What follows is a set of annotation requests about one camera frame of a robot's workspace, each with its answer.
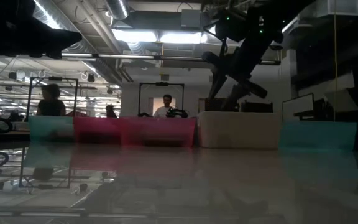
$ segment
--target workstation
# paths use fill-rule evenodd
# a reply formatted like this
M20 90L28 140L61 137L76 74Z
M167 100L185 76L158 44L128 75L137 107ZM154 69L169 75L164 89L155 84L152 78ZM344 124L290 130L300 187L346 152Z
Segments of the workstation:
M358 222L358 1L0 11L5 222Z

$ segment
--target white wall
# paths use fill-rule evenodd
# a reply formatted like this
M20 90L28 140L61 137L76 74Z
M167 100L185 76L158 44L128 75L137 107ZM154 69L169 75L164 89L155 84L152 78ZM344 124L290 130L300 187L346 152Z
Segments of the white wall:
M274 112L281 113L282 101L291 98L290 77L280 73L281 66L258 65L252 72L251 81L259 84L268 91L266 99L261 99L257 96L246 96L241 99L257 103L273 103ZM198 114L198 100L200 98L207 98L211 84L206 82L204 85L187 83L188 75L183 74L181 82L185 83L185 105L184 109L189 112L190 116ZM231 92L231 88L235 84L234 80L229 79L226 84L219 91L217 98L225 98ZM142 98L140 99L141 112L146 112L149 105L149 98L162 97L164 94L171 94L177 99L177 108L181 108L181 87L180 86L143 86ZM139 84L127 83L122 86L121 96L121 114L120 116L137 116L139 100Z
M353 88L354 81L353 81L353 73L347 73L345 75L341 75L337 79L337 90L343 90L345 88ZM325 98L324 94L328 92L335 91L335 80L326 81L320 83L318 85L310 86L308 88L304 88L299 90L299 95L307 95L309 93L314 94L314 100L319 100L321 98Z

